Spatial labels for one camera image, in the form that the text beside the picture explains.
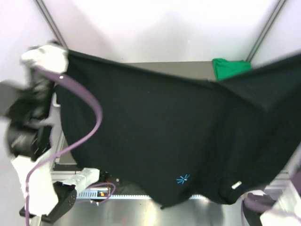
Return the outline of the black t shirt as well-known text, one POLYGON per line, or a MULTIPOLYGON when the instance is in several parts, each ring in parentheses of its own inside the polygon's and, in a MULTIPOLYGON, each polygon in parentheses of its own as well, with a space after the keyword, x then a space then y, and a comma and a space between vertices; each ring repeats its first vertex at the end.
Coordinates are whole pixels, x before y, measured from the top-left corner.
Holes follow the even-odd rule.
POLYGON ((80 167, 139 186, 163 207, 201 194, 233 204, 271 182, 301 142, 301 56, 222 80, 193 80, 76 51, 67 74, 103 109, 72 150, 80 167))

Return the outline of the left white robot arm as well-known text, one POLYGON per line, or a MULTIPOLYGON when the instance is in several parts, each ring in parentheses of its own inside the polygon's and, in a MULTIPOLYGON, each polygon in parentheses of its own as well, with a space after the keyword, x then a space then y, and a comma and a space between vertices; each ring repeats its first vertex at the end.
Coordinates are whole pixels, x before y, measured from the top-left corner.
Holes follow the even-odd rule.
POLYGON ((53 161, 88 141, 99 129, 103 112, 96 98, 82 85, 64 73, 64 70, 48 70, 40 66, 31 69, 31 84, 23 89, 3 81, 0 84, 0 115, 10 120, 6 132, 8 154, 17 171, 25 204, 20 215, 26 225, 31 219, 54 223, 75 204, 77 194, 91 184, 103 186, 105 173, 85 168, 71 179, 53 182, 53 161), (50 134, 52 126, 42 121, 49 116, 54 86, 59 84, 77 95, 94 111, 96 123, 83 138, 52 153, 50 134))

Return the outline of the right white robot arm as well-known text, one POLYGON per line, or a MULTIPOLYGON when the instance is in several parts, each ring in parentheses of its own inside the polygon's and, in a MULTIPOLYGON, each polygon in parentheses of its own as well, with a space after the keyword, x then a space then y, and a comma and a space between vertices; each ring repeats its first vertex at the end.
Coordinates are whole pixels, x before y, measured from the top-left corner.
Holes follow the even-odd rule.
POLYGON ((277 200, 262 190, 249 192, 241 203, 242 225, 299 226, 301 224, 301 172, 298 171, 277 200))

